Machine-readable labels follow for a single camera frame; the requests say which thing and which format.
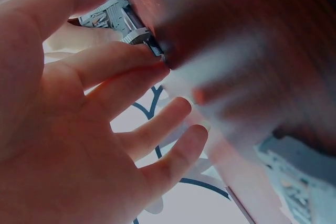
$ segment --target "machine part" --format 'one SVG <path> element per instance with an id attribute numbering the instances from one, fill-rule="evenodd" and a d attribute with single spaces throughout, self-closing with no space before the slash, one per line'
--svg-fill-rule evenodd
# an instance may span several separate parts
<path id="1" fill-rule="evenodd" d="M 85 27 L 112 28 L 126 36 L 130 30 L 124 21 L 122 9 L 128 4 L 127 0 L 108 0 L 95 10 L 81 16 L 79 22 Z"/>
<path id="2" fill-rule="evenodd" d="M 157 57 L 164 53 L 152 33 L 142 25 L 127 0 L 108 0 L 97 9 L 79 18 L 81 26 L 110 28 L 122 32 L 122 42 L 146 44 Z"/>
<path id="3" fill-rule="evenodd" d="M 141 44 L 144 41 L 148 40 L 150 38 L 151 34 L 148 31 L 147 28 L 139 28 L 136 30 L 131 31 L 126 37 L 122 39 L 122 42 L 136 45 Z"/>
<path id="4" fill-rule="evenodd" d="M 300 224 L 336 223 L 336 158 L 289 136 L 270 137 L 255 150 L 274 190 Z"/>

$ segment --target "human hand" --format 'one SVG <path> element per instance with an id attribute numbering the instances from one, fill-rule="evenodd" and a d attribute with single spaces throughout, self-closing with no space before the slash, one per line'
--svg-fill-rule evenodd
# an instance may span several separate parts
<path id="1" fill-rule="evenodd" d="M 113 42 L 44 65 L 43 41 L 70 15 L 104 1 L 1 5 L 0 219 L 6 223 L 130 222 L 179 181 L 204 147 L 207 131 L 194 125 L 157 163 L 134 164 L 189 114 L 182 98 L 133 132 L 112 132 L 110 121 L 169 72 L 146 46 Z"/>
<path id="2" fill-rule="evenodd" d="M 113 29 L 80 27 L 65 22 L 44 41 L 43 49 L 46 57 L 60 59 L 71 55 L 70 53 L 121 39 L 121 32 Z"/>

